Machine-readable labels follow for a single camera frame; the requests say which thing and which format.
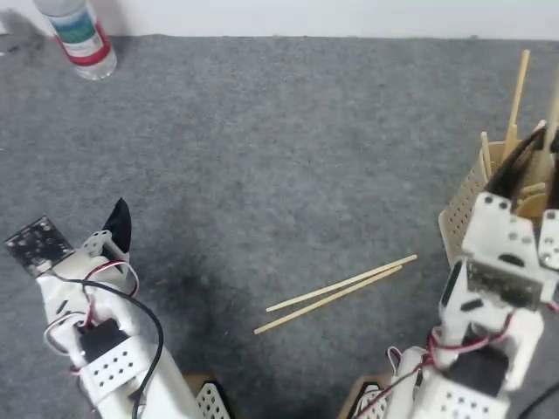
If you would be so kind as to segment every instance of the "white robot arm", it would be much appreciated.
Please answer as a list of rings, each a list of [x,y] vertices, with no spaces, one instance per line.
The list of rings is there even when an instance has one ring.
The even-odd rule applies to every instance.
[[[557,309],[557,162],[541,225],[513,212],[515,193],[544,134],[545,128],[523,141],[478,195],[462,256],[439,302],[441,324],[429,334],[427,348],[404,351],[391,385],[354,418],[506,417],[544,332],[540,310]],[[379,412],[381,400],[387,407]]]
[[[135,299],[139,281],[128,263],[128,206],[120,200],[111,217],[122,214],[123,222],[107,223],[79,249],[46,217],[6,245],[40,286],[49,323],[45,343],[70,358],[72,374],[103,419],[202,419],[198,401],[163,345],[161,324]],[[133,305],[154,321],[156,346],[140,335]],[[220,417],[229,418],[222,412]]]

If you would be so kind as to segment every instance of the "bottle label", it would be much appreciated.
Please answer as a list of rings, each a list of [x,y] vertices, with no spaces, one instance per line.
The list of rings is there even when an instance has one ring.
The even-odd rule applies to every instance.
[[[48,18],[58,41],[74,64],[97,64],[110,52],[111,45],[107,36],[87,7],[63,17]]]

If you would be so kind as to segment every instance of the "gray carpet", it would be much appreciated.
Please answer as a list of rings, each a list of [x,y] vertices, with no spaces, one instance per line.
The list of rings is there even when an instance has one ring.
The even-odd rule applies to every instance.
[[[118,71],[92,83],[53,42],[18,42],[0,57],[1,236],[47,214],[79,245],[124,196],[141,300],[181,369],[213,372],[244,419],[333,418],[359,375],[388,371],[388,345],[424,343],[448,272],[437,215],[480,130],[504,133],[521,49],[521,134],[545,117],[559,52],[117,38]],[[252,334],[276,317],[269,305],[411,252],[390,281]],[[68,363],[43,346],[38,287],[5,251],[0,277],[0,416],[85,417]],[[559,326],[546,320],[516,412],[559,375]]]

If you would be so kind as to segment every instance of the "white wall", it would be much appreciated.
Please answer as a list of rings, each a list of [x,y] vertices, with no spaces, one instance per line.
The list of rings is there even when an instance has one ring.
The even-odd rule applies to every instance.
[[[555,0],[92,0],[110,34],[559,39]],[[48,31],[31,0],[0,0]]]

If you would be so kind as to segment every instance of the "plastic bottle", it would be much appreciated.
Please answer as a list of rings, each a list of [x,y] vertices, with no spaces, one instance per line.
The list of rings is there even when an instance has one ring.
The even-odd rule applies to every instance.
[[[99,80],[116,68],[116,55],[87,0],[33,0],[84,79]]]

